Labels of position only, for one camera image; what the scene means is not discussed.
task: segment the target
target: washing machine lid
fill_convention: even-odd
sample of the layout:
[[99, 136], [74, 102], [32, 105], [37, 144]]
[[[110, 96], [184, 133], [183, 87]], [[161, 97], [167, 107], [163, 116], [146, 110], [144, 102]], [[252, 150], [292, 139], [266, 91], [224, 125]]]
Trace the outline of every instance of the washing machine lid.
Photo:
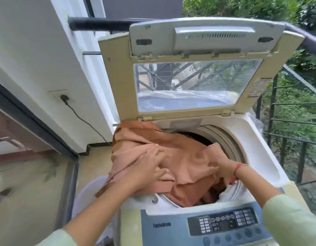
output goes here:
[[304, 37], [280, 22], [154, 20], [99, 39], [120, 120], [250, 110]]

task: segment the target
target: red thread bracelet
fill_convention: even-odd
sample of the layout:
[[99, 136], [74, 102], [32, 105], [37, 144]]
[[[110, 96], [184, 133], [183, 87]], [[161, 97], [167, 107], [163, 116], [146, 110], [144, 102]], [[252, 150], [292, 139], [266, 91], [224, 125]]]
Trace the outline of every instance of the red thread bracelet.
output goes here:
[[235, 166], [235, 169], [234, 169], [234, 172], [233, 172], [233, 177], [232, 177], [232, 179], [230, 180], [230, 184], [231, 184], [231, 185], [234, 185], [234, 183], [235, 183], [237, 180], [239, 180], [238, 177], [236, 177], [235, 172], [236, 172], [240, 167], [242, 167], [242, 166], [246, 166], [246, 164], [239, 163], [239, 164], [237, 164], [237, 165]]

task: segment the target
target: transparent lid window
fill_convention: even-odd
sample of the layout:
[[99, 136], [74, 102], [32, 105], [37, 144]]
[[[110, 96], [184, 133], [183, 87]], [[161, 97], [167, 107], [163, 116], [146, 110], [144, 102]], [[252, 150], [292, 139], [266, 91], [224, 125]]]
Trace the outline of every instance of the transparent lid window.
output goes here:
[[234, 105], [262, 59], [134, 64], [139, 112]]

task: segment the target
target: power cord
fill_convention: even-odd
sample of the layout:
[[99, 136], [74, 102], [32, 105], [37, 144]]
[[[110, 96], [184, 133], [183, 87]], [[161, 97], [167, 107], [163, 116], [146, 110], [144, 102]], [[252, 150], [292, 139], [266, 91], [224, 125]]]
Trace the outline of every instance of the power cord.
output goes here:
[[69, 105], [69, 103], [68, 103], [69, 97], [67, 95], [61, 95], [60, 98], [66, 104], [66, 106], [68, 106], [80, 120], [82, 120], [84, 123], [88, 124], [92, 129], [95, 130], [95, 132], [97, 132], [103, 138], [103, 140], [106, 143], [108, 143], [110, 146], [112, 146], [109, 142], [107, 142], [107, 140], [95, 128], [93, 128], [93, 126], [91, 124], [89, 124], [87, 121], [85, 121], [84, 119], [80, 118], [77, 115], [76, 111]]

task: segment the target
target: power outlet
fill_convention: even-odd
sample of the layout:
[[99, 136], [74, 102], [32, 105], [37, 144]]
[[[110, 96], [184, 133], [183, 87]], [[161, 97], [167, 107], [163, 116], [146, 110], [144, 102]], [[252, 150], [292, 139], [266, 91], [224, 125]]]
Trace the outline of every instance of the power outlet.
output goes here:
[[58, 103], [64, 104], [64, 102], [61, 100], [61, 95], [66, 95], [69, 97], [68, 103], [72, 104], [75, 102], [75, 99], [71, 96], [70, 91], [68, 90], [61, 90], [61, 91], [49, 91], [48, 92], [51, 97], [53, 97]]

